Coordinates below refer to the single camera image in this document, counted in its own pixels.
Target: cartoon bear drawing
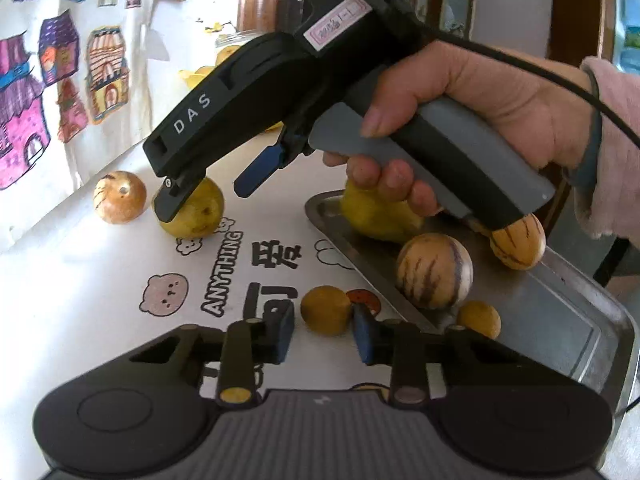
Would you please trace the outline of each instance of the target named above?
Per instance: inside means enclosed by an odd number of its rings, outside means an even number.
[[[182,306],[188,291],[189,282],[183,275],[156,274],[146,282],[140,310],[152,316],[170,316]]]
[[[182,256],[194,253],[202,248],[202,238],[176,238],[175,250]]]

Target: black cable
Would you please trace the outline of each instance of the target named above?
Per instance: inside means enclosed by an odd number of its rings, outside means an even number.
[[[530,63],[529,61],[524,61],[519,57],[510,56],[509,54],[505,54],[504,52],[500,52],[499,50],[495,50],[494,48],[485,46],[480,43],[464,40],[463,38],[454,36],[450,32],[440,30],[439,28],[433,27],[432,25],[428,25],[425,23],[424,27],[427,31],[427,35],[431,38],[435,38],[437,40],[443,41],[444,43],[450,43],[455,46],[464,48],[465,50],[470,50],[472,52],[475,52],[476,54],[480,54],[481,56],[489,57],[491,59],[495,59],[496,61],[509,64],[511,66],[524,70],[525,72],[529,72],[547,79],[548,81],[551,81],[558,86],[566,88],[581,99],[587,101],[591,106],[596,108],[597,111],[611,120],[611,122],[614,123],[620,129],[620,131],[624,133],[626,137],[640,150],[640,137],[638,137],[638,134],[636,134],[631,129],[631,126],[626,124],[625,121],[623,121],[619,117],[619,115],[617,115],[611,108],[600,101],[597,97],[593,96],[590,92],[586,91],[584,88],[582,88],[580,85],[577,85],[573,81],[569,81],[561,75]]]
[[[634,409],[638,404],[640,404],[640,397],[638,397],[636,400],[634,400],[630,405],[628,405],[625,409],[625,413],[630,412],[632,409]]]

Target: stainless steel tray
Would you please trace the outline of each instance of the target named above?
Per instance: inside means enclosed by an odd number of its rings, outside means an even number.
[[[321,193],[305,205],[311,223],[358,269],[405,320],[439,332],[453,313],[415,308],[395,287],[400,247],[355,233],[340,213],[342,190]],[[547,248],[528,271],[503,266],[488,240],[446,215],[429,218],[425,231],[459,240],[474,263],[468,299],[500,313],[498,341],[598,391],[622,421],[638,368],[638,327],[606,290]]]

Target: black circular disc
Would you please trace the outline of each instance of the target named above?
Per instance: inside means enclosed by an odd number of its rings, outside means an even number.
[[[187,385],[71,382],[38,405],[33,432],[51,465],[86,476],[148,474],[177,460],[206,422],[204,400]]]
[[[440,420],[458,448],[510,474],[561,474],[593,464],[613,418],[581,386],[464,386],[442,403]]]

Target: fingernail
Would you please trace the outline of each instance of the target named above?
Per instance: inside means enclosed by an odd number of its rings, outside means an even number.
[[[367,113],[364,114],[362,125],[360,126],[360,135],[363,137],[375,137],[380,129],[382,122],[382,111],[375,106],[370,106]]]
[[[397,189],[402,186],[402,180],[402,175],[399,171],[390,171],[385,179],[387,187],[391,189]]]

